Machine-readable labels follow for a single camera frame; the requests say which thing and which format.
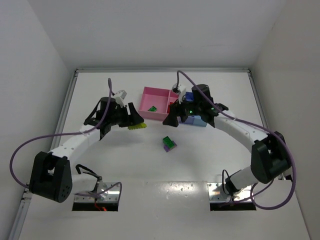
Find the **yellow-green lego plate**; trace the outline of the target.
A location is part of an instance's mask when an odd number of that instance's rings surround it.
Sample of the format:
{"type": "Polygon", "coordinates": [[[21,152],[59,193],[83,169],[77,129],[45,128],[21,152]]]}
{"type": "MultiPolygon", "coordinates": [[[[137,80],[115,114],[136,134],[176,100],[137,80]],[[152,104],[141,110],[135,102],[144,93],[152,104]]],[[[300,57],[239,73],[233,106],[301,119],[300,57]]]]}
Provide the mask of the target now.
{"type": "Polygon", "coordinates": [[[136,124],[136,125],[128,126],[127,129],[128,130],[139,130],[139,129],[144,129],[146,127],[147,127],[147,124],[142,122],[142,123],[139,123],[139,124],[136,124]]]}

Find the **red lego brick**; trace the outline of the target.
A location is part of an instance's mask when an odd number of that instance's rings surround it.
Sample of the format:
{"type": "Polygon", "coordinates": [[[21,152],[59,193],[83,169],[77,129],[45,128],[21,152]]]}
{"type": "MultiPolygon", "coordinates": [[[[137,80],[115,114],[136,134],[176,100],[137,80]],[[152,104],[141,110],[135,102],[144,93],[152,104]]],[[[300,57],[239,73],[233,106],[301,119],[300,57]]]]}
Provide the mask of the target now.
{"type": "Polygon", "coordinates": [[[175,103],[170,102],[168,105],[167,113],[170,114],[171,112],[174,112],[174,111],[175,111],[175,103]]]}

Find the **green lego brick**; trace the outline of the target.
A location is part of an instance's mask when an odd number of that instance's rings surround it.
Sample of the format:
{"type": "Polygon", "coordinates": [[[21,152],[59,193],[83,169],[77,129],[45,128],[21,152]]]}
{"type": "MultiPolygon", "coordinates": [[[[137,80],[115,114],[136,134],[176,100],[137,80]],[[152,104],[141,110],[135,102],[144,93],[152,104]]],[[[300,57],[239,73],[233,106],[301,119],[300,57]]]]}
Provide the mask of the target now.
{"type": "Polygon", "coordinates": [[[158,109],[155,106],[152,106],[148,109],[149,112],[156,112],[158,109]]]}
{"type": "Polygon", "coordinates": [[[163,144],[164,144],[165,146],[167,146],[169,149],[171,149],[172,147],[175,146],[175,143],[174,143],[168,136],[164,137],[164,138],[162,139],[162,142],[163,142],[163,144]]]}

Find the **purple lego brick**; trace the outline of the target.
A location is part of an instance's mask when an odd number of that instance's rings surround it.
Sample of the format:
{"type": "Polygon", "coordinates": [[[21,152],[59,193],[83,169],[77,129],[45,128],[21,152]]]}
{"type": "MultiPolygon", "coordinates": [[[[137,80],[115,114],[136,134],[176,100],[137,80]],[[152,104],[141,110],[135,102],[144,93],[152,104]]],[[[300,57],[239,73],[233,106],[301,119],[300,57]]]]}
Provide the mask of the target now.
{"type": "Polygon", "coordinates": [[[171,150],[175,149],[177,147],[176,144],[174,144],[172,147],[168,147],[167,145],[164,145],[163,146],[163,149],[168,153],[170,152],[171,150]]]}

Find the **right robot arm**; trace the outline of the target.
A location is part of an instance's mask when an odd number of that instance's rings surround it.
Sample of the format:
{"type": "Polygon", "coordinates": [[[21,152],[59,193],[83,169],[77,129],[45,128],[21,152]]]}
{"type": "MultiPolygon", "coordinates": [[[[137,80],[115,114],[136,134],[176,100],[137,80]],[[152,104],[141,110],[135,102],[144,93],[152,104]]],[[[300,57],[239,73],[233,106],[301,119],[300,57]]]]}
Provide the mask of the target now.
{"type": "Polygon", "coordinates": [[[211,105],[213,98],[208,85],[192,87],[192,101],[186,100],[185,86],[175,84],[172,90],[178,99],[169,105],[169,114],[162,122],[163,125],[177,127],[179,122],[184,122],[189,116],[200,116],[204,122],[227,133],[250,152],[250,165],[226,178],[226,194],[232,196],[256,183],[267,184],[292,166],[287,152],[277,139],[283,137],[280,133],[271,135],[236,121],[235,115],[222,103],[211,105]]]}

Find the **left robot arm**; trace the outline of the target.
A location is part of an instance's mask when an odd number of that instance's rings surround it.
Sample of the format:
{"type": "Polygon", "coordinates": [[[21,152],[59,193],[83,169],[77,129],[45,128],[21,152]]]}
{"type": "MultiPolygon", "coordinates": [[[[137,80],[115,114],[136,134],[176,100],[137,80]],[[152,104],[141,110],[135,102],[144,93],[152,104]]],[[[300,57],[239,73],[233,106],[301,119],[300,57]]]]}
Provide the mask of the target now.
{"type": "Polygon", "coordinates": [[[84,120],[80,130],[49,152],[39,152],[33,162],[28,189],[43,198],[62,203],[69,195],[101,198],[108,188],[100,188],[102,177],[78,169],[78,159],[102,140],[113,126],[135,130],[146,127],[133,103],[122,104],[115,97],[102,97],[84,120]]]}

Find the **dark blue container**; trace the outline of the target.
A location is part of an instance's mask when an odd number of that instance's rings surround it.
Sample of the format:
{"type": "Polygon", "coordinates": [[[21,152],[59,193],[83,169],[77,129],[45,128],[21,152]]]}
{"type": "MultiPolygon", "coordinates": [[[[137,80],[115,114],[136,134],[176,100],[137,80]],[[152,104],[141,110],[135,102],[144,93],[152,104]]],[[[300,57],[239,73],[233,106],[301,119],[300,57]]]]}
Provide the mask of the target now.
{"type": "MultiPolygon", "coordinates": [[[[193,101],[194,101],[193,93],[187,91],[187,92],[185,93],[184,99],[185,99],[187,102],[193,102],[193,101]]],[[[182,123],[182,124],[193,125],[194,119],[195,119],[195,118],[194,118],[193,115],[189,115],[189,116],[185,119],[184,122],[182,122],[182,120],[181,120],[180,117],[178,118],[178,121],[179,121],[179,123],[182,123]]]]}

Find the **light blue container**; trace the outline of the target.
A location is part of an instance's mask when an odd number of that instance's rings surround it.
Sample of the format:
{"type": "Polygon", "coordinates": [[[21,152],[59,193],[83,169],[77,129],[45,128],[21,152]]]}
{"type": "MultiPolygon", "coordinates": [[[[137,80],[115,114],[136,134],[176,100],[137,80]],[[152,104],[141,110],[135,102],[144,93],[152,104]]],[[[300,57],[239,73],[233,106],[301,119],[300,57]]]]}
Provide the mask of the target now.
{"type": "Polygon", "coordinates": [[[193,123],[194,126],[198,127],[206,127],[207,123],[201,119],[199,115],[193,116],[193,123]]]}

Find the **pink small container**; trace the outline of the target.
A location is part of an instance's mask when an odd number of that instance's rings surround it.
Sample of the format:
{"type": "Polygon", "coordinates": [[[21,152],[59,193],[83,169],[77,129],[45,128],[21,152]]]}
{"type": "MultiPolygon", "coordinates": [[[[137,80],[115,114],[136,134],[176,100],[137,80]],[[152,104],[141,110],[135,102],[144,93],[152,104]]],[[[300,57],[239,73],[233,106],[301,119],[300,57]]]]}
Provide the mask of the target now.
{"type": "Polygon", "coordinates": [[[179,95],[171,90],[169,92],[168,100],[167,100],[167,109],[166,109],[167,114],[170,113],[170,105],[173,104],[178,99],[179,99],[179,95]]]}

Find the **pink large container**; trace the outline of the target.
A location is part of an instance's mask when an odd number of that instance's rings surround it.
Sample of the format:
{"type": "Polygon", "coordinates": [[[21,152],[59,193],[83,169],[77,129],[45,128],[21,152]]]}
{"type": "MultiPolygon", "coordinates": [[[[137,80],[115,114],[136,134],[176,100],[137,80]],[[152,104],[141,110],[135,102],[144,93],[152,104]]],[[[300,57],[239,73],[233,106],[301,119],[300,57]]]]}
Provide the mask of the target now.
{"type": "Polygon", "coordinates": [[[145,86],[142,92],[138,113],[144,119],[163,121],[167,117],[167,102],[170,90],[145,86]],[[156,112],[148,111],[155,106],[156,112]]]}

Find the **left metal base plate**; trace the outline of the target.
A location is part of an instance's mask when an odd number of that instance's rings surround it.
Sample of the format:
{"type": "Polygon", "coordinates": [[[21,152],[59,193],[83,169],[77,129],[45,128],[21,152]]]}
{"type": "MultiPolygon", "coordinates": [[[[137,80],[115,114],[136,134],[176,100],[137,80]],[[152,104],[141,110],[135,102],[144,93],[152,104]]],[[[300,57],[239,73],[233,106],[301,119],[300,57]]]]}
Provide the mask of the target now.
{"type": "Polygon", "coordinates": [[[121,182],[101,182],[94,193],[79,193],[74,196],[74,203],[118,204],[122,194],[121,182]]]}

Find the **metal base plate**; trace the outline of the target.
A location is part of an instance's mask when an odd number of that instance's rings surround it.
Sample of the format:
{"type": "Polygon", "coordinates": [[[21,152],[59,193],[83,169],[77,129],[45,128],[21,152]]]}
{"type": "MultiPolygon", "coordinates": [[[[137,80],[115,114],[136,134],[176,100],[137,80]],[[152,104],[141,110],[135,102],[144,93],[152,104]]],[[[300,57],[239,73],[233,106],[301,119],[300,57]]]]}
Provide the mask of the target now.
{"type": "Polygon", "coordinates": [[[235,203],[235,202],[251,202],[250,191],[251,186],[247,186],[235,193],[233,196],[227,195],[223,192],[221,182],[208,182],[208,197],[210,204],[224,204],[224,203],[235,203]]]}
{"type": "Polygon", "coordinates": [[[94,193],[79,193],[74,196],[74,203],[118,204],[122,194],[121,182],[101,182],[94,193]]]}

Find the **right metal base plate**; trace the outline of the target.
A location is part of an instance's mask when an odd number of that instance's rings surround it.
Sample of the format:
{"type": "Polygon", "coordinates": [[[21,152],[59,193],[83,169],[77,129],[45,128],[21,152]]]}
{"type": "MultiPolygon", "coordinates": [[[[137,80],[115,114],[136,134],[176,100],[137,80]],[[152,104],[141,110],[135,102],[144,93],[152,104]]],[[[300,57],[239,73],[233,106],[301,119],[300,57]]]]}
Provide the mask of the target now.
{"type": "Polygon", "coordinates": [[[247,186],[235,193],[233,196],[227,195],[223,192],[221,182],[208,182],[208,197],[210,204],[224,204],[224,203],[235,203],[235,202],[251,202],[250,191],[251,186],[247,186]]]}

